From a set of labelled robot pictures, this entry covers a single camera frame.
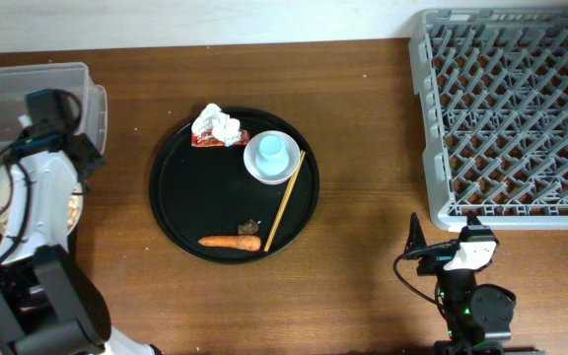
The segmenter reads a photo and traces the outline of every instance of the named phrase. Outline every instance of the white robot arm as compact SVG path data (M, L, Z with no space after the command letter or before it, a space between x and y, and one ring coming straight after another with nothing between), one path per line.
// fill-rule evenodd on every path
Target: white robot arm
M0 351L161 354L111 327L100 291L68 252L71 193L104 161L85 135L73 135L79 119L72 117L68 98L53 90L28 95L34 123L25 120L10 149L12 195L0 244Z

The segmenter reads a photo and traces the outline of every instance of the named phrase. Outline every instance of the wooden table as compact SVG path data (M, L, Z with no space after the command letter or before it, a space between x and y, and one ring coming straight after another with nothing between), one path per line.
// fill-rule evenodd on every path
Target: wooden table
M108 92L107 165L91 178L78 262L112 322L166 354L382 352L448 338L437 310L391 271L409 215L430 243L422 112L407 40L0 54L0 66L85 62ZM164 137L208 103L258 107L299 129L319 162L319 205L269 259L216 265L158 227L148 176ZM513 290L510 346L568 354L568 231L498 232L481 283ZM433 293L432 278L416 278Z

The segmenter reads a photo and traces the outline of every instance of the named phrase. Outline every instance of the chopstick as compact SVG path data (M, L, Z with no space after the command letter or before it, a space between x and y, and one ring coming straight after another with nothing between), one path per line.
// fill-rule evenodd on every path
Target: chopstick
M280 203L280 209L277 210L275 215L275 222L273 222L273 227L271 227L271 233L268 234L268 240L264 246L264 251L267 252L271 248L271 243L273 242L273 237L275 237L275 232L277 232L277 227L280 225L282 220L282 215L286 209L286 204L288 203L288 198L291 197L291 192L293 192L293 187L295 186L295 181L297 181L297 175L302 169L302 164L304 164L304 157L306 157L306 152L302 151L300 154L300 165L297 166L295 173L288 180L288 185L286 186L286 192L284 192L284 197L282 197L282 203Z

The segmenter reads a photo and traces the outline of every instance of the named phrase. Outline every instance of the black round tray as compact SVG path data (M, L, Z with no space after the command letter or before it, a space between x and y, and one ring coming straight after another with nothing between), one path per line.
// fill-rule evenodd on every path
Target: black round tray
M252 177L243 160L245 147L191 146L191 124L163 146L150 177L153 214L166 235L180 248L205 260L238 264L264 258L291 243L311 220L319 199L320 172L304 137L283 119L258 109L224 110L241 122L251 137L279 130L295 139L306 159L269 252L208 248L198 243L207 236L236 235L238 225L259 223L262 248L288 181L267 185Z

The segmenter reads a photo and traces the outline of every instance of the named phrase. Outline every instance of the dish rack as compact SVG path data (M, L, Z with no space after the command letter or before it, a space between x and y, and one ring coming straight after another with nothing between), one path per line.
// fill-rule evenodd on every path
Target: dish rack
M409 55L434 224L568 229L568 9L425 11Z

